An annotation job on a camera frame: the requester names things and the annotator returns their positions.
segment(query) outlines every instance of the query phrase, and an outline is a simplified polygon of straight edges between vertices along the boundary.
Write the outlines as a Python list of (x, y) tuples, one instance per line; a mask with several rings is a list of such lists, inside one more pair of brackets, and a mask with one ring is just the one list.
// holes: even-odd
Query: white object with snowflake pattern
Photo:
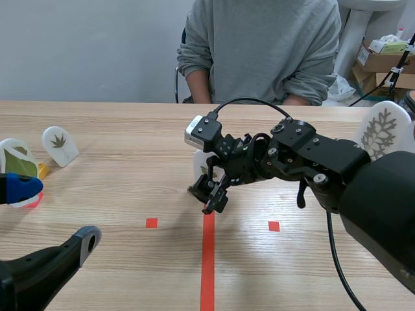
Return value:
[(409, 114), (402, 107), (387, 100), (369, 110), (353, 140), (375, 161), (398, 150), (409, 124)]

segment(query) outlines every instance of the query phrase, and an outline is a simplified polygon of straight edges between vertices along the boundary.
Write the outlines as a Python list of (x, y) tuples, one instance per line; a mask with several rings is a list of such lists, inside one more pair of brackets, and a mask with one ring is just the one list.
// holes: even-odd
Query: blue object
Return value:
[(33, 198), (43, 189), (43, 183), (38, 178), (20, 176), (15, 173), (8, 173), (6, 178), (7, 204), (13, 204)]

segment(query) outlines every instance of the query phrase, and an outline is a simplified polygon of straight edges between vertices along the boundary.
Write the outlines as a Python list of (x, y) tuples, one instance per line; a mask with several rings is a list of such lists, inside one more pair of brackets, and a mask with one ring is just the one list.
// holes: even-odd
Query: wooden table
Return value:
[[(67, 240), (84, 225), (101, 244), (48, 310), (200, 308), (201, 204), (186, 193), (195, 150), (184, 130), (209, 105), (0, 102), (0, 139), (22, 139), (51, 165), (34, 210), (0, 208), (2, 259)], [(366, 108), (287, 108), (329, 137), (351, 139)], [(269, 132), (281, 119), (264, 106), (222, 110), (224, 133)], [(80, 157), (59, 168), (42, 148), (48, 126), (68, 130)], [(310, 192), (296, 207), (298, 184), (264, 181), (230, 189), (216, 215), (218, 311), (355, 310), (333, 266), (325, 211)], [(157, 229), (145, 229), (158, 218)], [(268, 221), (280, 222), (270, 232)], [(368, 310), (413, 310), (415, 297), (345, 232), (334, 217), (346, 277)]]

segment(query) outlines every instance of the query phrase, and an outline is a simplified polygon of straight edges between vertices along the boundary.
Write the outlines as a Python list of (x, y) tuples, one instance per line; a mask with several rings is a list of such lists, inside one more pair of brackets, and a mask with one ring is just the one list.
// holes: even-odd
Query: red object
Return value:
[(145, 222), (145, 227), (147, 229), (157, 229), (157, 223), (158, 223), (157, 218), (147, 218)]
[(203, 216), (200, 311), (215, 310), (215, 212)]
[(268, 222), (270, 231), (279, 232), (279, 222)]
[(25, 208), (25, 209), (35, 209), (35, 208), (37, 208), (37, 206), (38, 206), (38, 204), (39, 204), (39, 202), (42, 198), (43, 198), (43, 192), (39, 193), (39, 200), (38, 201), (30, 203), (28, 205), (25, 205), (25, 206), (23, 206), (23, 208)]

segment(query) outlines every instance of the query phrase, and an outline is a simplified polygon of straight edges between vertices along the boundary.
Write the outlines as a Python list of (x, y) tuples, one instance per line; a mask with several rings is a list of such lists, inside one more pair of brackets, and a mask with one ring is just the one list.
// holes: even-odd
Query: person's hand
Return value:
[(283, 103), (284, 106), (308, 106), (309, 104), (307, 99), (293, 94), (288, 96)]

